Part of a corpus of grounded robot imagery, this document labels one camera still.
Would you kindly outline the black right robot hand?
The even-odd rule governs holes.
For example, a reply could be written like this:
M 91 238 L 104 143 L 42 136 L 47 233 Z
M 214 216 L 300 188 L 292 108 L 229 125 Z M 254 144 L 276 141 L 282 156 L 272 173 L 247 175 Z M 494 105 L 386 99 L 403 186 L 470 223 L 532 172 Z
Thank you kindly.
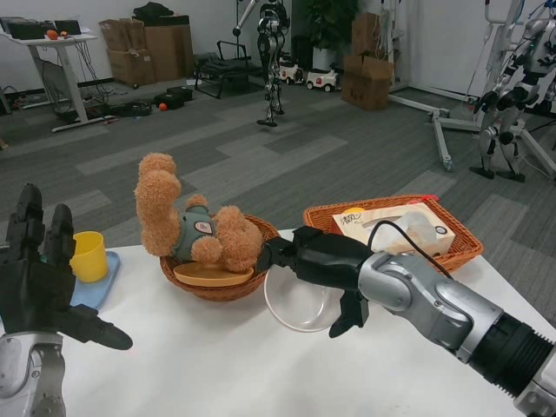
M 309 226 L 295 229 L 290 240 L 279 236 L 264 242 L 256 270 L 266 274 L 270 313 L 285 328 L 326 330 L 331 338 L 363 327 L 369 312 L 359 274 L 369 256 L 365 244 Z

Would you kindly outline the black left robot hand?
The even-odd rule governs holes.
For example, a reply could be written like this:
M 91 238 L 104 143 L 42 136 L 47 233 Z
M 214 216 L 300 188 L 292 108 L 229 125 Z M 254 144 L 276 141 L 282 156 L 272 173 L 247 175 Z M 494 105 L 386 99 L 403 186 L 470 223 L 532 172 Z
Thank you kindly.
M 98 312 L 70 301 L 76 277 L 70 259 L 76 249 L 70 208 L 60 203 L 49 228 L 43 224 L 40 189 L 27 183 L 10 215 L 7 246 L 1 249 L 1 319 L 7 334 L 61 333 L 82 343 L 128 350 L 132 339 Z

